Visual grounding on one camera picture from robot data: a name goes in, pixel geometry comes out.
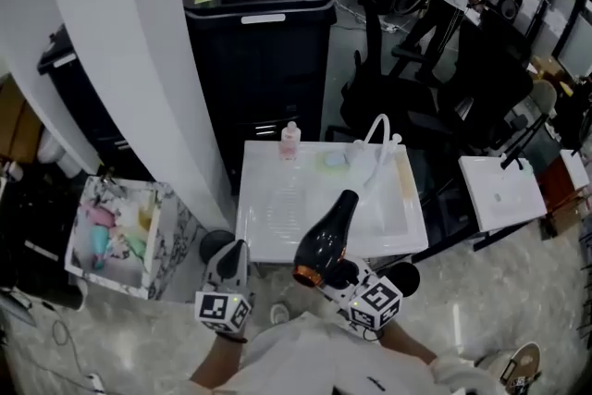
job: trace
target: sink basin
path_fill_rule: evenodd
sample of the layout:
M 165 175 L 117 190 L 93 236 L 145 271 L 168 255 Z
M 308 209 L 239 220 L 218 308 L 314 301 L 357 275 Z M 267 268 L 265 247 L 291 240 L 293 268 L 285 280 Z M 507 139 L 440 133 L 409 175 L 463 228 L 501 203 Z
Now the sink basin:
M 520 159 L 522 170 L 515 161 L 503 170 L 501 162 L 501 158 L 493 156 L 459 158 L 482 232 L 521 224 L 547 213 L 528 161 Z
M 128 179 L 115 183 L 124 192 L 121 197 L 98 177 L 88 177 L 70 233 L 66 270 L 112 290 L 158 300 L 205 229 L 168 185 Z M 118 236 L 102 267 L 96 264 L 92 238 L 96 208 L 115 217 L 115 228 L 105 224 L 111 227 L 110 242 Z M 196 287 L 202 273 L 195 269 Z
M 397 148 L 374 190 L 364 194 L 347 166 L 324 166 L 326 153 L 343 151 L 345 146 L 302 142 L 295 161 L 280 161 L 277 142 L 245 142 L 237 238 L 249 243 L 252 261 L 291 263 L 306 231 L 345 189 L 360 194 L 351 220 L 348 253 L 371 258 L 427 248 L 426 227 L 405 147 Z

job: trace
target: pink bottle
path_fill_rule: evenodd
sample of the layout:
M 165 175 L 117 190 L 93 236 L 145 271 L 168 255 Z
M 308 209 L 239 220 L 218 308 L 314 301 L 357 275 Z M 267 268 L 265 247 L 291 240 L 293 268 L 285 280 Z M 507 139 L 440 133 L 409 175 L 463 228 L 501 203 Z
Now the pink bottle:
M 298 156 L 301 131 L 296 127 L 296 122 L 288 122 L 288 126 L 281 131 L 279 142 L 279 159 L 295 160 Z

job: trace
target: storage box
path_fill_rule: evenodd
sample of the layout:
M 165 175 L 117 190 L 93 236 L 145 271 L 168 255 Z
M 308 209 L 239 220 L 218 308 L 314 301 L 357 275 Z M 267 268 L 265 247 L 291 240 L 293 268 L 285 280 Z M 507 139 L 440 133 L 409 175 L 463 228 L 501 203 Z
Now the storage box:
M 0 157 L 32 163 L 40 136 L 41 121 L 9 77 L 0 88 Z
M 178 266 L 193 244 L 206 231 L 197 218 L 163 183 L 116 179 L 116 184 L 127 194 L 116 197 L 98 177 L 88 177 L 80 198 L 80 205 L 70 233 L 65 268 L 68 272 L 111 290 L 127 293 L 146 300 L 160 300 Z M 93 268 L 95 249 L 91 238 L 93 222 L 89 218 L 89 204 L 103 207 L 117 217 L 137 216 L 138 223 L 147 231 L 143 258 L 134 252 L 117 251 L 117 256 L 105 260 L 101 269 Z M 193 265 L 194 278 L 185 282 L 195 294 L 202 283 L 205 265 Z

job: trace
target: white label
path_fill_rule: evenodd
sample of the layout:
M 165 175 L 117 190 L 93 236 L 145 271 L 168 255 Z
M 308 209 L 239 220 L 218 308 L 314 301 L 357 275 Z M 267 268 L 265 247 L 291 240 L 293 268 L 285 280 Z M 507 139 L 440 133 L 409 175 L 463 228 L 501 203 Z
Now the white label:
M 54 63 L 54 68 L 59 68 L 60 66 L 64 66 L 66 63 L 70 63 L 76 59 L 76 54 L 70 53 L 68 56 L 64 56 L 62 59 L 58 59 Z
M 25 241 L 25 247 L 29 247 L 32 251 L 35 251 L 36 253 L 40 253 L 43 257 L 47 257 L 49 259 L 52 259 L 55 262 L 57 262 L 59 260 L 57 255 L 55 255 L 54 253 L 51 253 L 51 252 L 47 252 L 45 249 L 42 249 L 41 247 L 39 247 L 38 245 L 35 245 L 31 241 Z
M 242 17 L 240 23 L 243 25 L 250 25 L 252 23 L 273 23 L 284 21 L 285 19 L 285 14 L 251 15 L 249 17 Z

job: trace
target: white pillar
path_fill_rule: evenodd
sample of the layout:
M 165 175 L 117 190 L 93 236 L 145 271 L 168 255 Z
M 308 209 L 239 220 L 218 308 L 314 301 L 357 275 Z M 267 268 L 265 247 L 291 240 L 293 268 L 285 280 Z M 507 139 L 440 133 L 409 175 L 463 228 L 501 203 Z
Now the white pillar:
M 234 228 L 181 0 L 57 4 L 92 85 L 154 178 L 207 228 Z
M 0 55 L 37 117 L 87 173 L 96 173 L 96 151 L 51 79 L 37 71 L 49 35 L 62 21 L 56 0 L 0 0 Z

